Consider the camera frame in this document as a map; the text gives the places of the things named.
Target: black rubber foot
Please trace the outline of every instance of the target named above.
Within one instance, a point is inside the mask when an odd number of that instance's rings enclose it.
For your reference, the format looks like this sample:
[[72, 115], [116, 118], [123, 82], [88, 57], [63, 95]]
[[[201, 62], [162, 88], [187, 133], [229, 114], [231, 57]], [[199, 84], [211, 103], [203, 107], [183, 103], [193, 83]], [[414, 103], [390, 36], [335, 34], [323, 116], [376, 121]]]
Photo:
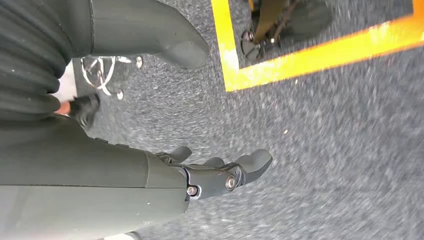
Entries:
[[85, 130], [91, 128], [100, 108], [100, 98], [97, 93], [75, 98], [69, 103], [69, 117], [77, 121]]

